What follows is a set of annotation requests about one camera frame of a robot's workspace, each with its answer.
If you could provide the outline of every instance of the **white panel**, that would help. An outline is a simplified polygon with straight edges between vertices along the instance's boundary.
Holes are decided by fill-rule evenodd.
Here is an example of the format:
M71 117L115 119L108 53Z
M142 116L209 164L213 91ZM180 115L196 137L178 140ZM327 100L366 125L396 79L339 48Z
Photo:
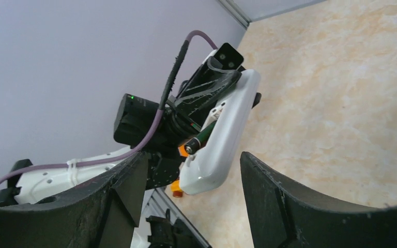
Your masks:
M324 0L227 0L234 2L252 21L276 16Z
M217 1L0 0L0 176L120 148L123 94L158 102L193 29L234 46L245 32ZM177 82L210 51L194 38Z

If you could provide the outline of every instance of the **white plastic casing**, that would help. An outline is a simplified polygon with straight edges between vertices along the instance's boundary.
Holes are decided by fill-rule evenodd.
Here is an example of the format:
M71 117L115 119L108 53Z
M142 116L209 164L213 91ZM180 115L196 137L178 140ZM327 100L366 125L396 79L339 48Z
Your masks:
M85 162L112 158L124 154L129 150L130 147L126 146L115 152L75 161ZM119 164L121 161L122 160L118 160L112 163L104 163L86 167L45 169L24 173L22 174L18 184L16 185L16 187L21 187L20 194L14 196L14 199L19 204L34 204L45 197L68 190L79 183L94 178L99 174L108 171L110 168Z
M179 185L185 193L213 190L226 180L260 80L255 70L243 71L233 92L217 103L214 113L221 113L206 146L188 156L180 170ZM203 127L215 118L212 112Z

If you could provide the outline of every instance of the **beige marble surface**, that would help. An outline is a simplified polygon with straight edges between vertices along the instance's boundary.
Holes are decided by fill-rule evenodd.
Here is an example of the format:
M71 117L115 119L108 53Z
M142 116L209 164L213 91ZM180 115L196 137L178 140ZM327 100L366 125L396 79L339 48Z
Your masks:
M213 247L253 247L241 151L339 199L397 204L397 1L329 0L252 23L239 51L263 99L229 177L174 199Z

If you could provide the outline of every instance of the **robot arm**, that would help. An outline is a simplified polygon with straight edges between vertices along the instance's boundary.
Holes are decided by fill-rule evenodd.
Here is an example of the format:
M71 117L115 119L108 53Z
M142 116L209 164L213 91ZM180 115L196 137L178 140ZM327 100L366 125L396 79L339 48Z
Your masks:
M11 191L13 199L17 204L34 204L110 170L148 137L154 116L162 113L157 128L141 149L149 154L146 189L168 185L178 177L180 187L188 194L219 187L227 177L250 109L261 96L256 93L259 74L244 70L242 62L243 57L225 43L207 56L182 84L179 94L171 96L162 108L161 104L125 94L114 125L114 139L126 144L125 148L70 160L60 168L23 173L14 187L17 190ZM212 122L215 127L206 146L186 160L181 157L178 147ZM185 164L180 172L182 162Z

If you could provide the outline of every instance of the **cable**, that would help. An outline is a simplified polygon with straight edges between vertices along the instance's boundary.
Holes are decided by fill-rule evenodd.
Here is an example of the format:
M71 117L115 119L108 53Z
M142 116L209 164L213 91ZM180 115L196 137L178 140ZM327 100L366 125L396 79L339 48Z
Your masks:
M97 165L97 164L103 164L103 163L111 163L111 162L115 162L121 159L126 159L127 157L133 155L135 152L140 151L142 148L145 147L145 145L147 145L147 143L150 141L151 137L154 135L154 133L157 130L157 127L159 126L160 120L162 119L163 116L163 112L164 112L164 107L166 104L166 101L168 99L168 95L171 92L171 89L173 88L174 85L174 81L176 79L176 75L180 69L180 65L182 64L186 52L188 50L188 46L189 43L192 39L192 37L194 36L201 36L203 37L208 43L209 45L213 48L216 49L217 46L215 45L215 43L211 40L211 38L209 36L207 36L204 32L200 31L200 30L194 30L192 32L190 32L187 36L186 39L184 41L184 44L182 45L179 55L176 58L176 61L174 63L173 69L170 73L170 76L168 77L168 80L166 82L165 85L165 90L163 91L162 97L161 97L161 101L159 104L159 108L156 111L156 115L155 118L153 120L153 123L151 124L150 129L148 130L147 134L144 136L144 138L141 140L141 142L139 142L139 144L137 146L135 146L133 149L131 149L130 151L116 156L116 157L112 157L112 158L107 158L107 159L99 159L99 160L93 160L93 161L86 161L86 162L80 162L77 163L76 166L77 167L85 167L85 166L91 166L91 165ZM26 168L22 168L22 169L17 169L13 172L10 172L8 174L6 174L5 176L3 176L2 178L0 178L0 184L5 182L6 180L10 179L13 176L17 176L23 173L27 173L27 172L32 172L32 171L37 171L40 169L58 169L58 168L68 168L68 164L67 163L62 163L62 164L44 164L44 165L36 165L36 166L30 166L30 167L26 167Z

